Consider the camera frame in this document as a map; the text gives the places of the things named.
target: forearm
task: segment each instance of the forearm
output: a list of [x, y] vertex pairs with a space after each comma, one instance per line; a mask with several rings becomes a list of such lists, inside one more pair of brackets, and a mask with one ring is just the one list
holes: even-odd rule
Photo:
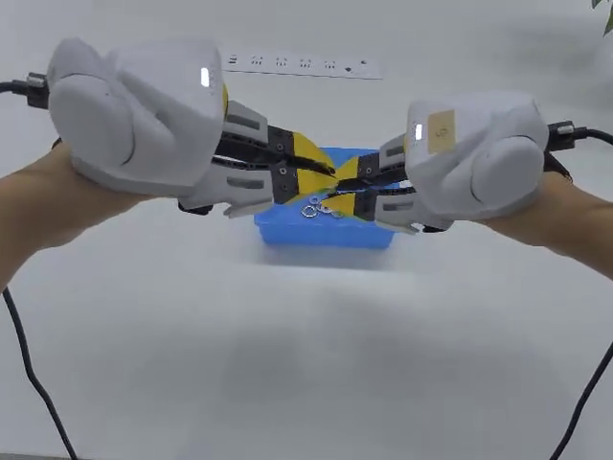
[[494, 231], [543, 246], [613, 280], [613, 203], [547, 173], [541, 199], [522, 213], [482, 222]]
[[0, 288], [34, 253], [132, 208], [142, 196], [106, 190], [78, 175], [57, 146], [0, 179]]

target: black cable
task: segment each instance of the black cable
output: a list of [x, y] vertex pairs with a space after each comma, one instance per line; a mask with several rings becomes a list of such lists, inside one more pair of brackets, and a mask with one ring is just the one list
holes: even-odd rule
[[585, 404], [587, 403], [587, 400], [589, 399], [592, 392], [594, 391], [594, 388], [596, 388], [596, 384], [601, 379], [602, 374], [604, 374], [604, 371], [606, 370], [606, 366], [608, 366], [609, 363], [611, 362], [611, 358], [613, 358], [613, 343], [609, 345], [609, 348], [604, 354], [604, 356], [602, 357], [602, 360], [600, 364], [598, 365], [598, 367], [596, 368], [596, 371], [594, 371], [592, 378], [587, 382], [587, 385], [585, 385], [585, 389], [581, 393], [581, 396], [579, 397], [579, 401], [577, 402], [577, 405], [575, 406], [575, 410], [573, 411], [573, 415], [571, 416], [571, 421], [568, 424], [568, 427], [566, 428], [566, 432], [564, 433], [564, 436], [562, 436], [562, 439], [557, 445], [556, 450], [554, 450], [554, 453], [550, 457], [550, 460], [557, 460], [562, 454], [562, 452], [566, 449], [566, 446], [568, 445], [569, 441], [573, 437], [575, 428], [577, 428], [577, 423], [579, 422], [581, 411], [585, 407]]
[[578, 129], [578, 134], [579, 135], [584, 135], [585, 138], [587, 137], [591, 137], [592, 139], [599, 139], [603, 142], [606, 142], [607, 144], [613, 146], [613, 135], [609, 134], [608, 132], [604, 132], [604, 131], [600, 131], [599, 129], [592, 129], [590, 127], [588, 128], [579, 128]]
[[0, 81], [0, 93], [12, 93], [13, 86], [10, 81]]
[[12, 300], [12, 295], [8, 287], [6, 287], [2, 291], [2, 296], [4, 297], [4, 301], [7, 304], [9, 314], [11, 315], [12, 324], [14, 325], [15, 332], [17, 333], [17, 341], [19, 342], [23, 365], [26, 369], [26, 376], [28, 376], [28, 380], [34, 387], [34, 390], [36, 390], [36, 393], [38, 393], [38, 395], [40, 395], [40, 398], [42, 398], [42, 400], [45, 402], [47, 410], [49, 411], [49, 415], [51, 415], [51, 418], [54, 420], [54, 424], [56, 425], [56, 429], [59, 433], [59, 437], [61, 438], [61, 442], [66, 447], [66, 451], [68, 452], [68, 455], [70, 456], [71, 460], [79, 460], [77, 454], [75, 453], [75, 450], [73, 449], [73, 445], [68, 438], [68, 434], [66, 433], [64, 424], [62, 423], [61, 419], [59, 418], [59, 415], [57, 414], [57, 410], [54, 406], [54, 402], [51, 399], [51, 396], [49, 396], [49, 393], [42, 385], [42, 383], [40, 383], [40, 380], [34, 372], [34, 367], [32, 366], [32, 359], [30, 357], [30, 348], [28, 347], [28, 339], [26, 338], [26, 333], [23, 329], [23, 324], [21, 323], [19, 312], [17, 311], [17, 306]]

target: outlet socket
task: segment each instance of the outlet socket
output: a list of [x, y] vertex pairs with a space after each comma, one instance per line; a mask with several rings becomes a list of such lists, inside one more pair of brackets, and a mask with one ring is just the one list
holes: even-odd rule
[[366, 57], [317, 57], [285, 52], [251, 51], [222, 54], [227, 72], [278, 74], [337, 79], [382, 80], [378, 64]]

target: metal washer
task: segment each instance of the metal washer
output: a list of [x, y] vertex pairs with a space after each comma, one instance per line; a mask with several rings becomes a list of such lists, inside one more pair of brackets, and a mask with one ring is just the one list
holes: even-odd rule
[[317, 211], [319, 211], [322, 214], [332, 214], [334, 212], [332, 208], [329, 208], [328, 206], [324, 206], [323, 204], [320, 204], [319, 206], [317, 206]]
[[308, 204], [307, 206], [303, 206], [301, 214], [307, 219], [313, 219], [319, 214], [319, 212], [317, 211], [317, 208], [315, 206], [311, 206], [310, 204]]

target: blue container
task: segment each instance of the blue container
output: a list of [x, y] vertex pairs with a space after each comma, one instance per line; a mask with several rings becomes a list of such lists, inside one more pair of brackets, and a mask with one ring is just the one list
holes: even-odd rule
[[[350, 158], [373, 153], [372, 149], [324, 149], [336, 167]], [[308, 198], [289, 205], [276, 205], [255, 215], [261, 237], [267, 244], [299, 244], [315, 246], [365, 247], [385, 249], [392, 242], [394, 233], [377, 227], [374, 222], [357, 218], [334, 218], [318, 214], [305, 218], [302, 208]]]

